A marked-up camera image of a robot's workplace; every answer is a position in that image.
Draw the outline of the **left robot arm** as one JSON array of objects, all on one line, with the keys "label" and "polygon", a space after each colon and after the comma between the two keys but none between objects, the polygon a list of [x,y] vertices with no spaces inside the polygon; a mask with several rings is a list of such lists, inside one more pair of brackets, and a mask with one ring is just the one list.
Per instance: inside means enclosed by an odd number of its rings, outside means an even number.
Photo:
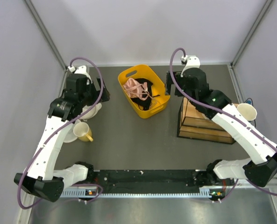
[{"label": "left robot arm", "polygon": [[66,169],[55,170],[55,164],[66,135],[82,116],[83,107],[93,108],[97,103],[109,100],[102,77],[97,81],[99,91],[86,75],[74,74],[66,79],[62,95],[50,104],[45,130],[33,158],[25,170],[14,177],[19,191],[55,202],[66,188],[78,182],[93,183],[92,165],[76,162]]}]

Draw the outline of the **pink bra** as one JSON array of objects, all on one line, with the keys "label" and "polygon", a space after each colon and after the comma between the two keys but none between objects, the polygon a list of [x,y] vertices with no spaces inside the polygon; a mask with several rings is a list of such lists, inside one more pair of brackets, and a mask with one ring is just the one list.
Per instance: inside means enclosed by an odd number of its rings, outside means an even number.
[{"label": "pink bra", "polygon": [[122,85],[122,88],[124,89],[126,95],[131,99],[131,97],[138,96],[139,86],[141,86],[141,84],[135,84],[134,78],[129,78],[127,82]]}]

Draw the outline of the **white mesh laundry bag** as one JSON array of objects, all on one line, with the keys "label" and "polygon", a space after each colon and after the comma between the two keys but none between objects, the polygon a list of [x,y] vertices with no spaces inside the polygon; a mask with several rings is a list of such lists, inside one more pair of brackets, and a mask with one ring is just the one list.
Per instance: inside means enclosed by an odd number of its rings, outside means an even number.
[{"label": "white mesh laundry bag", "polygon": [[77,139],[76,135],[73,133],[73,128],[76,124],[80,123],[80,121],[87,121],[88,119],[91,119],[94,117],[98,111],[102,108],[102,104],[98,103],[96,104],[89,112],[87,112],[84,116],[82,116],[80,119],[76,120],[75,123],[72,124],[72,128],[68,131],[64,143],[71,143]]}]

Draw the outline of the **black bra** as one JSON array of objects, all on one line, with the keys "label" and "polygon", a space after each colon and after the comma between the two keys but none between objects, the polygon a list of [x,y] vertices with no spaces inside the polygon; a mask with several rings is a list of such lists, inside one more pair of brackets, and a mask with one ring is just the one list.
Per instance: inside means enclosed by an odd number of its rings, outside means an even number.
[{"label": "black bra", "polygon": [[138,87],[138,96],[131,97],[132,102],[138,105],[138,108],[142,111],[148,111],[151,107],[160,105],[161,103],[157,100],[160,94],[153,95],[152,86],[153,83],[145,78],[134,79],[135,84],[141,84]]}]

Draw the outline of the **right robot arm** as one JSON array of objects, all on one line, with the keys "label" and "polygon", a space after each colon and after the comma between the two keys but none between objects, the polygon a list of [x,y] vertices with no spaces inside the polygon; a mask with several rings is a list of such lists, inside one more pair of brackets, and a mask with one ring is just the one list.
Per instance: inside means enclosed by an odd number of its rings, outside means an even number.
[{"label": "right robot arm", "polygon": [[277,173],[277,144],[257,131],[222,91],[211,89],[201,69],[168,71],[166,95],[170,95],[173,84],[176,96],[187,98],[198,112],[230,134],[249,155],[244,160],[215,160],[207,167],[207,180],[216,185],[223,179],[245,179],[254,186],[265,187]]}]

